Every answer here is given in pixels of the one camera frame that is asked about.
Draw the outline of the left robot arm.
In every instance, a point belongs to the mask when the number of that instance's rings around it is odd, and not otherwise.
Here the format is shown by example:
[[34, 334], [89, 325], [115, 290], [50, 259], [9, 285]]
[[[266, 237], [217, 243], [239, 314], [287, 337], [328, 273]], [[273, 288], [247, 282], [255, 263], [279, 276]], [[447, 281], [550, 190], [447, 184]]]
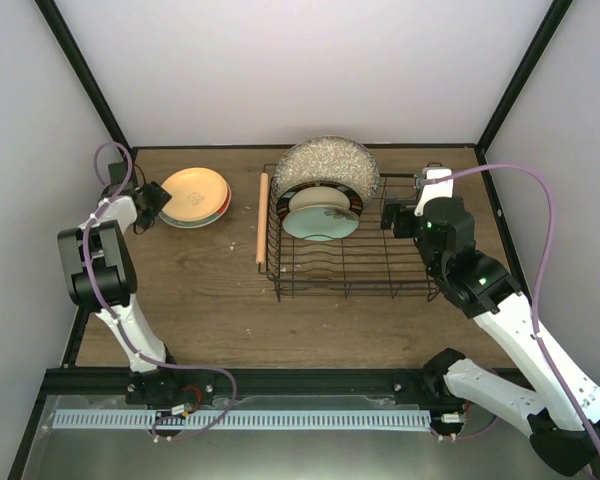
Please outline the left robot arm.
[[139, 305], [138, 280], [125, 241], [129, 229], [146, 230], [171, 199], [155, 182], [127, 187], [115, 198], [105, 190], [97, 209], [77, 227], [63, 230], [57, 243], [68, 294], [98, 317], [115, 336], [139, 374], [173, 361]]

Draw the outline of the peach yellow plate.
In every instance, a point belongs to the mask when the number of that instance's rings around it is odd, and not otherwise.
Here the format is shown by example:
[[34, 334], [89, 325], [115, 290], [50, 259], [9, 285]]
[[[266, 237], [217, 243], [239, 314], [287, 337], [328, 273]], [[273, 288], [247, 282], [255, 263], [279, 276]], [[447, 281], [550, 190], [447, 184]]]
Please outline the peach yellow plate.
[[177, 171], [162, 183], [162, 188], [171, 195], [162, 212], [185, 222], [215, 214], [225, 204], [229, 191], [222, 175], [203, 167]]

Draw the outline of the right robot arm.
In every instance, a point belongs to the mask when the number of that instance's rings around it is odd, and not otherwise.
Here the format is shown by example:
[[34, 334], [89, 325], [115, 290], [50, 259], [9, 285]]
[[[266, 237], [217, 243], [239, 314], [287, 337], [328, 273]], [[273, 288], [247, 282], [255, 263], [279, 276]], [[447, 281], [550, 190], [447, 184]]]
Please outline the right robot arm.
[[413, 240], [444, 298], [494, 339], [530, 384], [520, 387], [447, 348], [425, 366], [427, 396], [480, 405], [525, 435], [561, 475], [574, 476], [597, 459], [600, 387], [532, 321], [530, 301], [505, 266], [477, 250], [475, 220], [462, 199], [388, 201], [381, 227]]

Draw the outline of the light teal flower plate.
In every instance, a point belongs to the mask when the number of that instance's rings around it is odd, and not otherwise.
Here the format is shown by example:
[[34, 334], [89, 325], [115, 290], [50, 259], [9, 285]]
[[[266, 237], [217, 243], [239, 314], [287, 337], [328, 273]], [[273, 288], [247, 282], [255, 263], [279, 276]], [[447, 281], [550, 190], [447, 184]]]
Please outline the light teal flower plate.
[[349, 236], [359, 223], [359, 217], [348, 209], [316, 205], [289, 213], [282, 221], [282, 227], [297, 239], [330, 241]]

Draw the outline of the red teal glazed plate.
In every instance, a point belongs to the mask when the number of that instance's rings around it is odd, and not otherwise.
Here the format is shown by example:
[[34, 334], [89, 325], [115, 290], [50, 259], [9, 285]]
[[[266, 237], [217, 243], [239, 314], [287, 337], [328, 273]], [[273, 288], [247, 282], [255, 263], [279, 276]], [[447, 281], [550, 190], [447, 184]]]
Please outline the red teal glazed plate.
[[181, 229], [202, 228], [202, 227], [210, 225], [210, 224], [216, 222], [217, 220], [219, 220], [228, 210], [231, 200], [232, 200], [232, 191], [231, 191], [231, 188], [228, 188], [225, 201], [221, 205], [221, 207], [215, 213], [211, 214], [210, 216], [208, 216], [202, 220], [195, 220], [195, 221], [176, 220], [176, 219], [164, 214], [163, 212], [159, 213], [159, 218], [167, 225], [175, 227], [175, 228], [181, 228]]

